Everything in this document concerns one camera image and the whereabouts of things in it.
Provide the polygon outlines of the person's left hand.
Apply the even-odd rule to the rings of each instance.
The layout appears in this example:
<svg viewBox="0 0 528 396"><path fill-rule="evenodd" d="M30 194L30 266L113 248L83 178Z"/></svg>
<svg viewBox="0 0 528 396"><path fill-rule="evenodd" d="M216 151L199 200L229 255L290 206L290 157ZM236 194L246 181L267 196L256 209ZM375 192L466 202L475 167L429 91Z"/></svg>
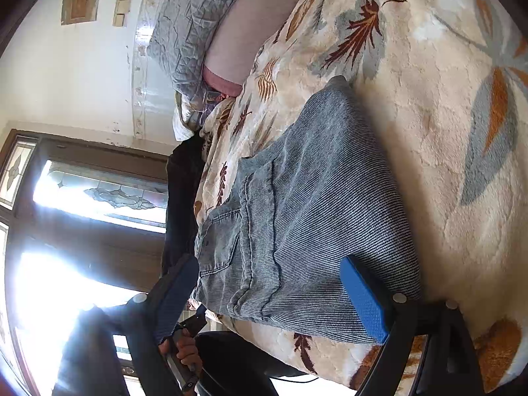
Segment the person's left hand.
<svg viewBox="0 0 528 396"><path fill-rule="evenodd" d="M176 357L181 363L189 367L189 369L192 369L197 376L200 376L202 360L196 342L187 329L182 330L179 339L175 343L175 347L177 349Z"/></svg>

